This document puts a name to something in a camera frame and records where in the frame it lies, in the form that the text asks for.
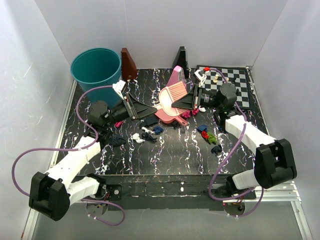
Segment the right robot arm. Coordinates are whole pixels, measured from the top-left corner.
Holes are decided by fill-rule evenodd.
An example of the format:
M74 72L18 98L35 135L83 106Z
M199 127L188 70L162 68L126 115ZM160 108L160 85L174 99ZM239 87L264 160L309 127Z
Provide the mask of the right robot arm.
M236 103L237 90L231 83L223 83L216 93L195 84L189 93L175 100L172 107L193 110L212 107L216 124L238 139L255 155L254 168L227 177L226 192L232 199L243 196L245 190L261 187L269 189L297 177L293 150L286 139L275 139L247 121Z

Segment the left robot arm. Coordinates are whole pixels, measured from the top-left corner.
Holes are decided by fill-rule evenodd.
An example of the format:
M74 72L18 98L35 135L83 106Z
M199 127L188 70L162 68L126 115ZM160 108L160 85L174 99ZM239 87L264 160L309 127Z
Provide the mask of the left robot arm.
M76 182L74 178L110 143L112 132L109 124L128 118L144 119L156 112L156 107L139 102L129 93L113 110L102 100L92 103L87 121L89 126L76 145L78 150L69 151L54 167L45 173L37 172L32 177L29 207L59 221L72 204L86 197L105 199L109 190L103 177L90 173Z

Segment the pink dustpan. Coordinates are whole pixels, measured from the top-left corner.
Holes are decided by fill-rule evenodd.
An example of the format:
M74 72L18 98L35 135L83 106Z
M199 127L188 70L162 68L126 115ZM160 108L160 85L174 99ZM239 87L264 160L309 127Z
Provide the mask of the pink dustpan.
M179 122L182 126L187 126L188 122L181 117L181 114L186 112L186 109L171 107L169 109L157 109L155 115L166 124L172 123L173 121Z

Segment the pink hand brush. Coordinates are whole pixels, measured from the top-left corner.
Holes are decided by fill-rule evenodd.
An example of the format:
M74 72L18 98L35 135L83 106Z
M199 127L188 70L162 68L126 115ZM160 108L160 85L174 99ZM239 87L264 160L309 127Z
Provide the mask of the pink hand brush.
M185 84L180 81L173 85L164 87L159 95L158 95L158 104L155 104L153 107L156 109L164 109L168 110L172 107L172 103L176 102L177 100L181 99L187 94Z

